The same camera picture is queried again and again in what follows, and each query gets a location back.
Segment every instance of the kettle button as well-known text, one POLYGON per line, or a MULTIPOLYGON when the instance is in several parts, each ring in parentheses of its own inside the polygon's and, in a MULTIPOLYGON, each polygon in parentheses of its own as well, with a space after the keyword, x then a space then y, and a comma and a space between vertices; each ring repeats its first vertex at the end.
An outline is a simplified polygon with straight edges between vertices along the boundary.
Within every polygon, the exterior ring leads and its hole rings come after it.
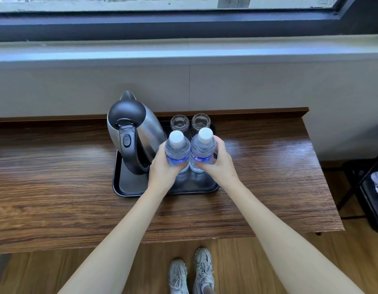
POLYGON ((129 134, 125 134, 123 136, 123 146, 124 147, 129 147, 131 145, 131 137, 129 134))

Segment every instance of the white bottle cap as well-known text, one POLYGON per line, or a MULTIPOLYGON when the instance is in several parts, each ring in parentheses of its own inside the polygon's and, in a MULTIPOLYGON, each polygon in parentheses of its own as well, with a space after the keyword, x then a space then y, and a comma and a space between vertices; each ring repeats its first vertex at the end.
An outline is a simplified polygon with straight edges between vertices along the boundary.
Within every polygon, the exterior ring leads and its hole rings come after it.
POLYGON ((209 143, 213 138, 213 132, 210 128, 201 128, 198 132, 198 140, 201 143, 209 143))
POLYGON ((180 147, 183 145, 183 142, 185 141, 185 138, 183 136, 183 133, 181 131, 175 130, 170 133, 169 141, 172 146, 174 147, 180 147))

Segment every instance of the hand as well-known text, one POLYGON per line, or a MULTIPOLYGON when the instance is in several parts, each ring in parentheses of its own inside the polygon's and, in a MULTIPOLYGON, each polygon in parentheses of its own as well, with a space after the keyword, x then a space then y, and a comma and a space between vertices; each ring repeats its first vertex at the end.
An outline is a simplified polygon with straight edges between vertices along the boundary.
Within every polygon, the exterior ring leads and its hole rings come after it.
POLYGON ((235 171, 233 160, 229 153, 226 152, 224 141, 215 135, 214 139, 217 144, 218 152, 218 158, 216 159, 215 164, 212 165, 200 162, 196 162, 195 164, 198 168, 201 168, 208 173, 218 185, 226 189, 231 183, 239 181, 239 178, 235 171))
POLYGON ((157 155, 149 167, 148 179, 148 188, 160 190, 164 193, 163 196, 174 184, 178 173, 188 165, 188 162, 185 162, 177 166, 170 166, 165 154, 165 145, 166 142, 159 146, 157 155))

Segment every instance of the electric kettle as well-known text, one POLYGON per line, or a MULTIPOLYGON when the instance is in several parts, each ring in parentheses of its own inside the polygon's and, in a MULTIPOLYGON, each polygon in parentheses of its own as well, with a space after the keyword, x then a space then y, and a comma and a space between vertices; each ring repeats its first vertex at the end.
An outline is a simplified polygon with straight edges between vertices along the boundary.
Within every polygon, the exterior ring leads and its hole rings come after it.
POLYGON ((166 141, 155 114, 130 91, 108 111, 107 128, 125 166, 137 175, 148 172, 159 145, 166 141))

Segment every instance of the water bottle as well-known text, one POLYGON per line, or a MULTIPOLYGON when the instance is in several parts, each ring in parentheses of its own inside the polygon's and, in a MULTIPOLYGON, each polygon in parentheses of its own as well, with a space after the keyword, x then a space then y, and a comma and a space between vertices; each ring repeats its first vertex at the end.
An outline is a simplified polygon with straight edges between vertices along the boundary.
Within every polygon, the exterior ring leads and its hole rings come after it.
MULTIPOLYGON (((166 142, 165 153, 170 166, 186 162, 190 153, 190 142, 181 131, 172 131, 166 142)), ((180 173, 188 170, 189 164, 180 173)))
POLYGON ((210 128, 202 128, 192 138, 189 165, 192 171, 203 173, 204 170, 196 167, 195 162, 212 163, 211 158, 215 151, 216 143, 210 128))

